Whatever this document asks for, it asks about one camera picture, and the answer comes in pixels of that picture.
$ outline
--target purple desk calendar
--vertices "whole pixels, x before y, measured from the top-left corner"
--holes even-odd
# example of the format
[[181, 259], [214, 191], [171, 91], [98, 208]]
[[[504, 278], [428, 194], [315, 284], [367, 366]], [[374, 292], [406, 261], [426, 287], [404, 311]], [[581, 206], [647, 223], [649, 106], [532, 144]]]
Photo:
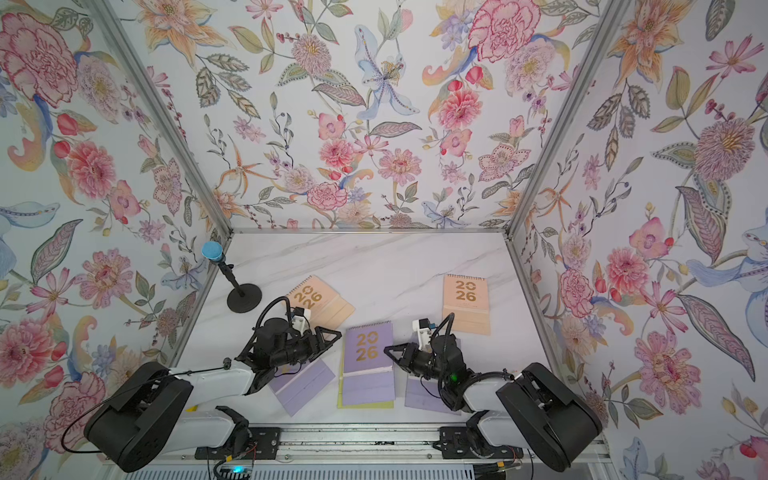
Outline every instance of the purple desk calendar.
[[[312, 363], [299, 366], [291, 366], [285, 371], [278, 369], [278, 375], [270, 382], [270, 388], [280, 404], [294, 416], [302, 407], [331, 383], [335, 377], [331, 369], [322, 361], [315, 360]], [[298, 372], [295, 375], [283, 375], [284, 373]]]
[[392, 323], [374, 323], [344, 334], [342, 405], [395, 399], [395, 372], [384, 347], [392, 345]]

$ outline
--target orange lily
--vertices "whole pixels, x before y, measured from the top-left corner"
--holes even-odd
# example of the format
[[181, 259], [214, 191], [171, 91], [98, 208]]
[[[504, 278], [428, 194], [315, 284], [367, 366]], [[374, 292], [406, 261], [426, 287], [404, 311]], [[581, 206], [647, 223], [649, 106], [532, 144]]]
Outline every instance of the orange lily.
[[560, 212], [560, 225], [563, 226], [563, 229], [565, 229], [565, 222], [563, 221], [563, 205], [568, 205], [569, 207], [571, 206], [571, 204], [568, 203], [568, 201], [563, 198], [563, 195], [565, 194], [565, 191], [568, 189], [568, 187], [571, 186], [571, 182], [574, 179], [576, 170], [577, 168], [574, 169], [574, 173], [571, 174], [571, 178], [568, 180], [568, 183], [566, 183], [565, 186], [560, 189], [560, 191], [555, 191], [553, 188], [545, 188], [544, 190], [538, 193], [539, 195], [545, 195], [547, 198], [547, 202], [549, 202], [541, 208], [541, 210], [545, 208], [548, 210], [538, 216], [545, 217], [549, 215], [554, 210], [555, 207], [557, 207], [558, 211]]
[[251, 175], [255, 175], [256, 177], [266, 178], [267, 180], [275, 180], [272, 177], [266, 177], [262, 174], [258, 174], [257, 172], [251, 170], [251, 168], [261, 164], [243, 165], [243, 158], [240, 156], [240, 151], [237, 150], [237, 145], [234, 142], [232, 142], [232, 146], [235, 148], [235, 158], [237, 159], [237, 166], [235, 168], [230, 168], [229, 170], [221, 174], [221, 178], [219, 179], [219, 184], [217, 188], [221, 187], [221, 184], [224, 183], [225, 177], [229, 177], [230, 180], [234, 180], [235, 178], [240, 178], [240, 182], [237, 184], [237, 189], [235, 189], [235, 191], [237, 192], [240, 189], [240, 185], [245, 185], [245, 188], [243, 189], [243, 194], [240, 195], [240, 198], [243, 198], [245, 197], [246, 191], [248, 191], [248, 176], [246, 174], [251, 174]]

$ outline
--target pink peony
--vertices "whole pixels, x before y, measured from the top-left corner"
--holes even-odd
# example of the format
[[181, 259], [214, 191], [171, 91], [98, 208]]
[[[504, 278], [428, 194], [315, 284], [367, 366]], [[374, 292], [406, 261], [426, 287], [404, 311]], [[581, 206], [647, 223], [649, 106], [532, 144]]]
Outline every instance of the pink peony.
[[181, 172], [175, 158], [168, 166], [157, 167], [154, 173], [154, 199], [165, 204], [171, 215], [175, 215], [181, 206]]
[[89, 198], [100, 200], [107, 196], [116, 180], [114, 159], [104, 147], [92, 141], [82, 141], [69, 152], [69, 177], [77, 188]]
[[[107, 393], [104, 380], [93, 372], [83, 373], [79, 382], [66, 382], [61, 394], [51, 402], [51, 409], [45, 418], [45, 446], [55, 452], [64, 453], [61, 436], [77, 417], [95, 406]], [[84, 438], [83, 430], [88, 420], [96, 413], [87, 414], [78, 420], [64, 439], [70, 449]]]
[[42, 419], [0, 427], [0, 478], [29, 478], [32, 469], [43, 459], [44, 442]]
[[118, 181], [118, 185], [112, 188], [112, 192], [109, 193], [109, 206], [112, 207], [112, 213], [118, 220], [141, 212], [139, 202], [131, 193], [131, 188], [125, 180]]
[[37, 94], [53, 108], [78, 88], [77, 65], [61, 34], [25, 13], [2, 16], [0, 65], [26, 98]]
[[640, 293], [648, 283], [648, 265], [630, 247], [614, 248], [608, 255], [608, 280], [619, 293]]
[[320, 114], [319, 123], [320, 128], [318, 129], [317, 134], [319, 135], [320, 140], [339, 138], [346, 128], [346, 122], [341, 115], [339, 115], [339, 117], [334, 117], [333, 115]]
[[511, 57], [531, 40], [539, 19], [532, 0], [488, 0], [475, 14], [469, 47], [477, 47], [478, 61]]
[[468, 127], [480, 115], [480, 96], [468, 88], [452, 92], [440, 106], [440, 123], [448, 129]]
[[305, 33], [293, 43], [291, 54], [310, 75], [317, 76], [331, 68], [331, 53], [317, 35]]
[[440, 148], [451, 155], [461, 157], [467, 149], [467, 144], [469, 143], [469, 138], [471, 136], [472, 131], [469, 129], [454, 130], [440, 143]]
[[540, 81], [554, 58], [554, 46], [538, 38], [517, 51], [507, 63], [507, 93], [525, 90]]
[[94, 262], [86, 260], [83, 268], [88, 271], [86, 279], [80, 284], [80, 296], [86, 300], [94, 297], [95, 309], [110, 305], [111, 297], [119, 297], [131, 291], [131, 279], [134, 273], [123, 270], [131, 266], [127, 257], [120, 255], [118, 249], [94, 252]]
[[323, 182], [312, 187], [307, 194], [307, 201], [321, 210], [334, 210], [346, 204], [346, 190], [336, 184]]
[[0, 334], [0, 382], [6, 389], [31, 382], [45, 368], [53, 351], [53, 334], [42, 320], [23, 318]]
[[341, 138], [327, 141], [320, 148], [320, 160], [333, 168], [344, 168], [352, 163], [355, 150], [352, 144]]
[[661, 220], [659, 217], [653, 217], [630, 235], [629, 244], [646, 260], [661, 258], [670, 252], [670, 248], [664, 242], [666, 238]]
[[648, 334], [648, 344], [642, 339], [635, 340], [634, 355], [642, 360], [640, 390], [653, 395], [660, 407], [670, 398], [672, 411], [683, 415], [689, 405], [701, 408], [701, 392], [694, 383], [701, 382], [701, 370], [688, 365], [690, 352], [681, 349], [675, 352], [677, 337], [671, 331], [664, 336], [659, 332]]
[[410, 150], [395, 149], [393, 154], [389, 150], [384, 151], [384, 156], [379, 161], [379, 175], [384, 178], [392, 178], [392, 181], [404, 187], [408, 182], [413, 182], [416, 175], [422, 173], [419, 164], [421, 159], [414, 156]]
[[694, 170], [704, 180], [728, 180], [752, 157], [755, 129], [743, 118], [715, 122], [701, 131]]
[[560, 275], [560, 288], [563, 303], [571, 309], [574, 316], [584, 318], [590, 314], [590, 300], [594, 291], [586, 276], [576, 269], [569, 268]]

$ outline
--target red berry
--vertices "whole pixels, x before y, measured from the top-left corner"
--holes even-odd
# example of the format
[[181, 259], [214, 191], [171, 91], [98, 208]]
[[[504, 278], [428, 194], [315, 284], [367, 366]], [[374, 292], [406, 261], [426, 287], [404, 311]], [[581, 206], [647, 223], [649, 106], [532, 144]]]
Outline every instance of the red berry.
[[611, 298], [614, 302], [619, 303], [621, 301], [621, 294], [615, 288], [611, 289]]
[[53, 144], [53, 154], [59, 158], [64, 158], [67, 155], [69, 155], [70, 149], [71, 149], [71, 145], [69, 144], [68, 141], [62, 140]]
[[757, 457], [757, 452], [755, 452], [755, 449], [753, 449], [746, 443], [741, 444], [741, 446], [739, 447], [739, 452], [741, 452], [741, 455], [744, 455], [745, 457], [749, 457], [749, 458]]

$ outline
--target pink flower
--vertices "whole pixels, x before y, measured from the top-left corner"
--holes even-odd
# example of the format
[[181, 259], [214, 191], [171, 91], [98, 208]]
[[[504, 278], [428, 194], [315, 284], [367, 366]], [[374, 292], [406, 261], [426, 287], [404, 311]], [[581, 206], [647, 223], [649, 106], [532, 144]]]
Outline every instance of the pink flower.
[[355, 144], [358, 146], [357, 149], [355, 149], [356, 154], [361, 154], [363, 152], [368, 152], [368, 155], [373, 158], [373, 152], [375, 151], [385, 151], [384, 147], [389, 145], [388, 141], [381, 141], [381, 137], [371, 137], [370, 135], [366, 135], [364, 137], [365, 142], [363, 143], [360, 140], [355, 140]]
[[763, 51], [763, 44], [758, 44], [755, 48], [746, 51], [752, 41], [752, 35], [747, 35], [742, 41], [741, 45], [736, 51], [733, 51], [733, 40], [725, 42], [725, 55], [718, 51], [713, 51], [710, 55], [710, 60], [718, 65], [710, 65], [707, 70], [720, 70], [725, 68], [725, 71], [721, 75], [722, 78], [727, 77], [731, 70], [735, 70], [736, 73], [742, 73], [745, 71], [755, 71], [757, 68], [751, 63], [745, 62], [749, 57], [759, 54]]
[[145, 154], [149, 158], [155, 158], [157, 156], [157, 148], [154, 146], [154, 143], [149, 138], [146, 138], [144, 135], [139, 135], [139, 141], [137, 143], [139, 148], [144, 151]]
[[704, 128], [694, 153], [694, 170], [704, 180], [728, 180], [741, 172], [755, 149], [754, 133], [743, 118]]
[[507, 62], [507, 93], [525, 90], [540, 81], [554, 58], [554, 46], [538, 38], [524, 46]]
[[334, 117], [333, 115], [320, 114], [319, 123], [320, 128], [317, 133], [320, 140], [339, 138], [346, 128], [346, 122], [341, 115], [339, 115], [339, 117]]
[[395, 153], [385, 150], [384, 156], [379, 161], [379, 175], [384, 178], [392, 178], [392, 181], [404, 187], [408, 182], [413, 182], [416, 175], [422, 173], [419, 164], [421, 159], [414, 156], [410, 150], [395, 149]]
[[488, 182], [504, 177], [526, 161], [530, 154], [530, 150], [515, 150], [507, 144], [499, 144], [490, 155], [479, 158], [480, 168], [482, 168], [480, 181]]
[[584, 318], [592, 311], [590, 302], [594, 290], [586, 276], [576, 269], [569, 268], [560, 275], [561, 297], [566, 307], [574, 316]]
[[654, 395], [660, 407], [670, 399], [672, 411], [683, 415], [689, 405], [701, 408], [701, 392], [694, 383], [701, 382], [701, 370], [688, 365], [690, 352], [681, 349], [675, 352], [677, 337], [667, 331], [667, 336], [659, 332], [648, 334], [648, 344], [642, 339], [635, 340], [634, 355], [642, 360], [640, 390], [648, 395]]
[[249, 122], [250, 120], [244, 120], [238, 115], [237, 120], [233, 121], [235, 124], [235, 132], [237, 132], [244, 140], [247, 137], [248, 140], [260, 144], [261, 139], [266, 138], [266, 135], [261, 133], [260, 128]]
[[586, 240], [579, 233], [572, 234], [563, 243], [563, 261], [573, 270], [581, 270], [592, 251], [592, 240]]
[[518, 115], [509, 121], [509, 136], [511, 138], [520, 138], [525, 133], [525, 119]]
[[139, 224], [141, 225], [139, 234], [145, 242], [154, 245], [155, 240], [162, 240], [165, 231], [165, 223], [159, 220], [155, 220], [154, 222], [152, 220], [140, 220]]
[[106, 120], [116, 124], [120, 111], [120, 90], [101, 59], [83, 55], [78, 61], [80, 95]]
[[250, 0], [253, 5], [247, 5], [246, 11], [255, 13], [253, 18], [259, 18], [261, 15], [264, 15], [269, 20], [272, 19], [272, 12], [277, 12], [280, 10], [283, 6], [282, 5], [272, 5], [272, 0]]
[[327, 141], [320, 148], [320, 160], [333, 168], [344, 168], [350, 165], [354, 155], [352, 144], [342, 138]]
[[53, 312], [56, 311], [56, 305], [66, 305], [69, 303], [69, 300], [65, 299], [61, 295], [66, 292], [70, 286], [82, 283], [82, 281], [85, 280], [85, 275], [77, 275], [73, 277], [72, 280], [69, 280], [69, 282], [67, 281], [68, 278], [68, 268], [61, 269], [61, 273], [58, 276], [58, 283], [56, 283], [56, 277], [54, 274], [48, 272], [48, 275], [45, 276], [45, 281], [48, 282], [48, 288], [50, 290], [46, 290], [45, 288], [38, 285], [35, 285], [30, 289], [32, 295], [39, 296], [45, 300], [27, 305], [27, 313], [37, 312], [41, 308], [45, 308], [43, 319], [47, 319], [51, 316], [51, 314], [53, 314]]
[[467, 177], [464, 175], [464, 172], [458, 169], [458, 165], [454, 164], [452, 161], [450, 164], [442, 166], [442, 179], [447, 180], [452, 184], [457, 184], [458, 182], [466, 180]]
[[584, 177], [584, 185], [587, 186], [587, 190], [597, 190], [598, 182], [600, 181], [600, 156], [590, 155], [589, 160], [584, 164], [584, 173], [581, 174]]
[[470, 68], [465, 77], [469, 83], [473, 85], [476, 84], [477, 82], [482, 80], [482, 77], [483, 77], [482, 68], [478, 66]]
[[0, 382], [6, 389], [31, 382], [48, 364], [53, 351], [53, 334], [41, 320], [23, 318], [6, 324], [0, 334]]
[[118, 249], [104, 252], [94, 252], [94, 262], [86, 260], [83, 268], [88, 271], [85, 280], [80, 284], [80, 296], [86, 300], [94, 297], [94, 309], [110, 306], [111, 297], [119, 297], [131, 292], [131, 279], [134, 273], [123, 270], [131, 266], [127, 257], [120, 255]]
[[168, 166], [157, 167], [154, 173], [154, 199], [165, 204], [171, 215], [179, 211], [181, 205], [181, 172], [175, 158], [171, 158]]
[[78, 189], [93, 200], [107, 196], [116, 180], [114, 159], [104, 147], [92, 141], [82, 141], [69, 152], [69, 177]]
[[317, 76], [331, 68], [331, 53], [317, 35], [305, 33], [293, 43], [291, 54], [310, 75]]
[[467, 144], [469, 143], [469, 138], [471, 136], [472, 131], [469, 129], [454, 130], [440, 143], [440, 148], [451, 155], [461, 157], [467, 149]]
[[482, 102], [479, 98], [468, 88], [452, 92], [440, 106], [440, 123], [448, 129], [468, 127], [480, 115]]
[[608, 255], [608, 280], [619, 293], [639, 293], [648, 283], [648, 265], [629, 247], [614, 248]]
[[664, 321], [664, 325], [666, 325], [669, 331], [673, 334], [674, 330], [672, 330], [672, 325], [676, 326], [681, 332], [688, 330], [688, 326], [674, 316], [685, 315], [685, 309], [682, 306], [669, 306], [670, 302], [677, 296], [674, 290], [667, 290], [664, 297], [661, 297], [661, 284], [653, 282], [651, 285], [654, 288], [653, 297], [645, 293], [645, 290], [641, 291], [643, 298], [645, 298], [645, 302], [653, 307], [650, 311], [650, 317], [656, 318], [656, 315], [661, 313], [661, 319]]
[[339, 189], [339, 186], [336, 184], [323, 182], [312, 187], [307, 193], [306, 199], [310, 202], [310, 205], [314, 205], [321, 210], [334, 210], [346, 204], [346, 190], [343, 188]]
[[2, 16], [0, 65], [26, 98], [38, 94], [53, 108], [78, 88], [77, 65], [61, 34], [25, 13]]
[[133, 217], [141, 212], [139, 202], [131, 193], [131, 188], [125, 180], [118, 181], [118, 185], [112, 188], [112, 192], [109, 193], [109, 206], [112, 207], [115, 218], [126, 219], [123, 223], [127, 223], [127, 217]]
[[[104, 380], [93, 372], [83, 373], [79, 382], [66, 382], [61, 394], [51, 402], [51, 409], [45, 418], [45, 446], [55, 452], [64, 453], [61, 436], [77, 417], [104, 399], [107, 389]], [[96, 410], [78, 420], [67, 432], [64, 444], [70, 449], [84, 438], [83, 430]]]
[[670, 252], [670, 248], [664, 242], [666, 238], [661, 220], [659, 217], [653, 217], [630, 235], [629, 244], [646, 260], [661, 258]]
[[532, 0], [488, 0], [475, 15], [469, 47], [478, 48], [478, 61], [511, 57], [527, 44], [541, 19]]
[[149, 65], [147, 67], [147, 76], [152, 79], [152, 83], [157, 88], [170, 88], [170, 84], [163, 83], [168, 79], [168, 75], [165, 73], [154, 74], [154, 67]]

